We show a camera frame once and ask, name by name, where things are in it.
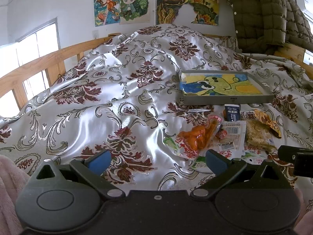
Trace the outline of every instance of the colorful poster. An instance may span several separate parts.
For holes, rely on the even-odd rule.
[[[181,90],[185,95],[249,96],[262,93],[246,74],[182,73]]]
[[[156,0],[156,24],[171,24],[188,0]]]
[[[213,0],[189,0],[197,13],[192,23],[217,26],[219,24],[219,4]]]
[[[120,0],[121,24],[150,22],[149,0]]]
[[[96,26],[119,23],[120,0],[94,0],[94,22]]]

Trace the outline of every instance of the window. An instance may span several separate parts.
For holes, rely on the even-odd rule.
[[[33,30],[17,40],[16,43],[0,47],[4,56],[0,77],[32,60],[45,56],[59,49],[56,19]],[[28,100],[49,88],[45,71],[37,73],[23,83]],[[0,99],[0,116],[12,117],[19,112],[12,91]]]

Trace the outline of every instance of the satin bedspread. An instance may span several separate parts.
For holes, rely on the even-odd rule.
[[[102,175],[129,190],[188,192],[214,174],[189,168],[173,155],[165,135],[203,123],[223,106],[186,107],[179,70],[247,71],[274,94],[272,104],[241,105],[242,116],[258,108],[277,121],[280,145],[313,146],[313,82],[283,58],[236,53],[231,37],[208,38],[187,27],[159,25],[116,36],[92,50],[49,89],[35,96],[14,118],[0,117],[0,154],[29,175],[46,158],[58,164],[109,149]],[[190,109],[202,109],[194,113]],[[313,206],[313,180],[297,178],[293,166],[268,153],[293,187]]]

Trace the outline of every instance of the wooden bed rail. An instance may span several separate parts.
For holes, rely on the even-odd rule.
[[[62,48],[16,68],[0,78],[0,97],[12,90],[16,103],[21,110],[21,108],[28,102],[23,86],[25,80],[45,70],[49,86],[52,86],[54,82],[57,81],[59,74],[63,75],[66,72],[64,65],[65,59],[77,55],[77,61],[79,61],[84,56],[84,51],[96,48],[100,44],[119,34],[120,33],[113,33],[104,38]]]

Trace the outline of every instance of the air conditioner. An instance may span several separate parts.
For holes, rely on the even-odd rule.
[[[303,13],[307,12],[309,0],[296,0],[296,3]]]

